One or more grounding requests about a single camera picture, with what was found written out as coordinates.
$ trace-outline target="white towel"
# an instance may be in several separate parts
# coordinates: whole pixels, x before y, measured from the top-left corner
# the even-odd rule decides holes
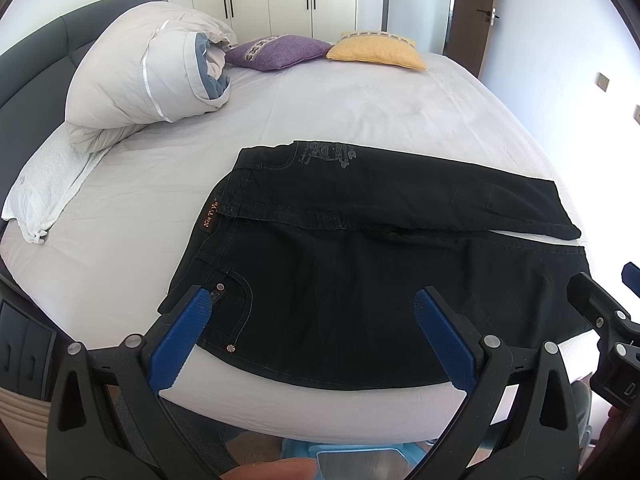
[[[47,231],[109,150],[78,150],[62,123],[22,168],[4,202],[2,219],[17,219],[25,240],[44,243]]]

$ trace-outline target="black pants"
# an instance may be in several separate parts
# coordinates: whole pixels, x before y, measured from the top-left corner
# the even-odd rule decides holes
[[[588,271],[583,248],[489,230],[580,236],[550,181],[337,143],[249,148],[211,193],[160,312],[194,283],[222,288],[200,346],[331,389],[447,380],[414,319],[426,285],[512,346],[588,330],[566,300]]]

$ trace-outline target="purple pillow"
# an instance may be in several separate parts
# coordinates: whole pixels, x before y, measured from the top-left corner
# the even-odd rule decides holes
[[[285,34],[236,46],[226,53],[225,59],[256,70],[280,70],[307,59],[324,57],[330,49],[331,45],[324,41]]]

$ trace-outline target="fitted sheet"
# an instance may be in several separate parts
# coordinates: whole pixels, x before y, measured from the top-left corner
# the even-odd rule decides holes
[[[202,203],[239,150],[293,140],[348,142],[555,180],[581,227],[566,187],[513,114],[459,65],[423,57],[424,72],[325,59],[272,73],[232,68],[225,107],[153,124],[114,146],[43,245],[27,244],[15,222],[7,226],[2,259],[70,336],[89,348],[117,345],[157,319]],[[585,237],[573,243],[588,250]],[[570,380],[595,370],[596,341],[590,332],[561,345]],[[506,416],[513,393],[505,394],[495,420]],[[450,383],[358,392],[303,388],[254,376],[198,347],[161,395],[249,430],[348,444],[435,438],[464,397]]]

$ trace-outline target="blue gripper pad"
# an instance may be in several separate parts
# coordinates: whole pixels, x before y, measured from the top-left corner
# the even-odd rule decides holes
[[[414,299],[414,315],[453,385],[466,393],[476,387],[476,362],[458,332],[424,289]]]
[[[640,269],[636,264],[629,262],[622,268],[622,283],[640,298]]]
[[[162,338],[148,364],[147,380],[156,395],[160,390],[174,385],[191,349],[209,321],[211,311],[209,291],[201,288]]]

